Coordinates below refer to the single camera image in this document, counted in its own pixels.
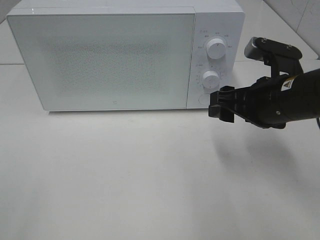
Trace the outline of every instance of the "white table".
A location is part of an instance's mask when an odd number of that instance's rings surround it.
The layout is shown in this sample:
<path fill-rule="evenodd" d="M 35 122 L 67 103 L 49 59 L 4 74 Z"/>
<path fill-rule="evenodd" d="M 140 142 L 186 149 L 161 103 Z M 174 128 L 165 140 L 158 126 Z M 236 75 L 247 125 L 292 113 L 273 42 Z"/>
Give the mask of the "white table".
<path fill-rule="evenodd" d="M 310 59 L 305 71 L 320 68 Z M 269 72 L 236 62 L 234 84 Z M 25 66 L 0 65 L 0 239 L 320 239 L 316 121 L 235 121 L 206 110 L 48 113 Z"/>

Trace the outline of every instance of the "white microwave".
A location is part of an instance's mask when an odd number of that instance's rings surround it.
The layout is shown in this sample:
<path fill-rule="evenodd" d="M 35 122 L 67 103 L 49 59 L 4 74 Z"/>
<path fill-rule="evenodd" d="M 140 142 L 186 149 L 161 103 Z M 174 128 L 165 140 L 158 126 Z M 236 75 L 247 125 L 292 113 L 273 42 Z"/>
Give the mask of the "white microwave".
<path fill-rule="evenodd" d="M 244 18 L 235 0 L 22 0 L 7 15 L 47 111 L 207 108 Z"/>

